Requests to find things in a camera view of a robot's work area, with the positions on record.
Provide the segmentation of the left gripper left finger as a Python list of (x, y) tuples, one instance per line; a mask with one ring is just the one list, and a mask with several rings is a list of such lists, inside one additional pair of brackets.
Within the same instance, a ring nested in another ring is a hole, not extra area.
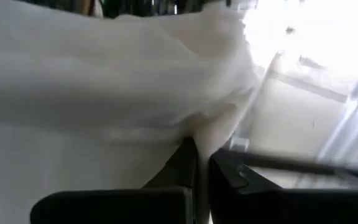
[(163, 168), (139, 189), (56, 192), (31, 209), (31, 224), (193, 223), (197, 147), (185, 138)]

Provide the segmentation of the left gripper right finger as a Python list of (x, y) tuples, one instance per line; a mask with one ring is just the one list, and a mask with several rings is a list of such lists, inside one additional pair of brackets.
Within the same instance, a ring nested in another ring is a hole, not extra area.
[(358, 189), (286, 189), (252, 167), (332, 175), (358, 183), (358, 169), (219, 149), (209, 158), (214, 223), (358, 224)]

